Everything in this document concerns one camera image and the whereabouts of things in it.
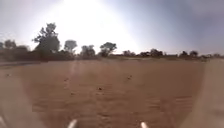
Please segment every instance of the tree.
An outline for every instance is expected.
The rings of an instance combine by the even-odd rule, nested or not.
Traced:
[[[4,43],[0,42],[0,49],[4,48]]]
[[[157,49],[151,49],[150,51],[150,55],[152,57],[160,57],[160,56],[163,56],[163,52],[162,51],[158,51]]]
[[[140,53],[140,56],[142,56],[142,57],[148,57],[148,56],[150,56],[150,52],[141,52]]]
[[[84,45],[82,46],[81,56],[85,59],[92,58],[95,56],[95,50],[93,49],[94,45]]]
[[[187,57],[188,53],[186,51],[183,51],[182,53],[180,53],[179,55],[180,57]]]
[[[77,43],[74,40],[65,41],[64,50],[72,53],[73,49],[77,47]]]
[[[33,39],[34,42],[39,43],[35,50],[49,53],[59,50],[60,41],[55,29],[55,23],[49,23],[46,28],[41,28],[39,35]]]
[[[14,40],[6,40],[4,42],[4,46],[6,49],[14,49],[16,48],[16,43]]]
[[[29,48],[25,45],[19,45],[17,46],[14,51],[20,52],[20,53],[26,53],[29,51]]]
[[[115,43],[106,42],[105,44],[100,46],[100,54],[104,57],[107,57],[111,54],[115,49],[117,49],[117,45]]]
[[[198,56],[198,52],[193,50],[193,51],[190,52],[190,56],[197,57]]]
[[[123,55],[124,56],[135,56],[135,53],[131,52],[130,50],[126,50],[126,51],[123,51]]]

